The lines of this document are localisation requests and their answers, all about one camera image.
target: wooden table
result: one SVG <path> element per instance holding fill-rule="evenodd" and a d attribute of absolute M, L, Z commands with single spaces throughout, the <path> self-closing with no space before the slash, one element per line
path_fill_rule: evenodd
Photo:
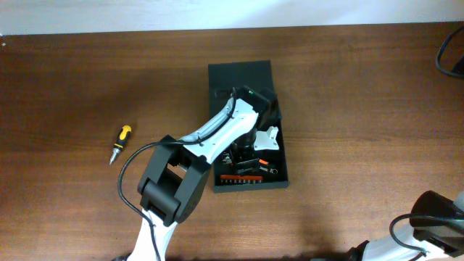
<path fill-rule="evenodd" d="M 434 57 L 457 23 L 4 36 L 0 249 L 6 260 L 110 260 L 141 218 L 117 195 L 124 161 L 208 120 L 207 65 L 270 59 L 287 189 L 214 194 L 212 176 L 168 256 L 345 252 L 388 234 L 427 190 L 464 189 L 464 82 Z M 463 45 L 454 45 L 457 59 Z M 121 125 L 125 152 L 108 165 Z M 151 153 L 128 170 L 136 185 Z"/>

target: yellow and black screwdriver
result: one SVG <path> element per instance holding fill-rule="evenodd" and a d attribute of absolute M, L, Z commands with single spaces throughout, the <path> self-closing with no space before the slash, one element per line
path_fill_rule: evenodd
<path fill-rule="evenodd" d="M 111 165 L 124 149 L 124 146 L 127 144 L 129 137 L 131 137 L 131 127 L 129 125 L 124 125 L 121 128 L 121 131 L 117 135 L 116 143 L 113 146 L 113 154 L 109 159 L 109 164 Z"/>

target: black box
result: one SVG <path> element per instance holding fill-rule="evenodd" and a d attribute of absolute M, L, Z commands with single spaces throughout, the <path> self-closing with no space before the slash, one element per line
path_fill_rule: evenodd
<path fill-rule="evenodd" d="M 208 65 L 208 74 L 210 80 L 210 118 L 214 117 L 228 101 L 228 96 L 218 95 L 221 91 L 231 90 L 232 87 L 248 86 L 259 92 L 264 88 L 274 91 L 272 71 L 270 61 L 258 62 L 235 62 L 220 65 Z M 278 174 L 271 181 L 263 183 L 237 183 L 225 185 L 220 182 L 220 175 L 227 173 L 227 167 L 222 163 L 222 157 L 218 157 L 213 163 L 214 188 L 215 193 L 233 192 L 233 191 L 251 191 L 257 189 L 282 189 L 289 185 L 289 176 L 287 173 L 285 148 L 283 146 L 283 131 L 281 124 L 282 114 L 280 108 L 277 109 L 273 116 L 269 117 L 268 124 L 265 124 L 259 131 L 266 131 L 269 126 L 277 126 L 279 131 L 277 143 L 278 152 L 263 151 L 265 157 L 277 158 L 279 161 Z"/>

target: toolbox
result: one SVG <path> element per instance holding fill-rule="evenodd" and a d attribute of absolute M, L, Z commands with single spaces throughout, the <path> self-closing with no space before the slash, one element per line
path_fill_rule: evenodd
<path fill-rule="evenodd" d="M 208 75 L 210 81 L 210 118 L 224 108 L 230 96 L 223 95 L 223 93 L 230 91 L 232 87 L 247 86 L 256 92 L 267 88 L 274 92 L 270 61 L 208 65 Z M 229 177 L 233 171 L 236 171 L 233 167 L 237 168 L 237 164 L 233 167 L 227 164 L 229 149 L 227 148 L 212 165 L 214 174 L 213 191 L 215 193 L 282 189 L 289 185 L 281 120 L 282 114 L 278 107 L 273 115 L 268 118 L 266 124 L 261 129 L 258 129 L 258 131 L 266 131 L 270 126 L 278 127 L 275 140 L 279 150 L 261 150 L 254 153 L 254 159 L 243 162 L 244 168 L 256 166 L 258 169 L 268 170 L 268 172 L 261 170 L 264 173 L 263 178 L 250 177 L 247 181 L 224 179 L 224 177 Z"/>

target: white backdrop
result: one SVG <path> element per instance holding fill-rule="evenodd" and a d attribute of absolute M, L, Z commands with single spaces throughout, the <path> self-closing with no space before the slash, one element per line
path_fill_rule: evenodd
<path fill-rule="evenodd" d="M 464 0 L 0 0 L 0 33 L 464 20 Z"/>

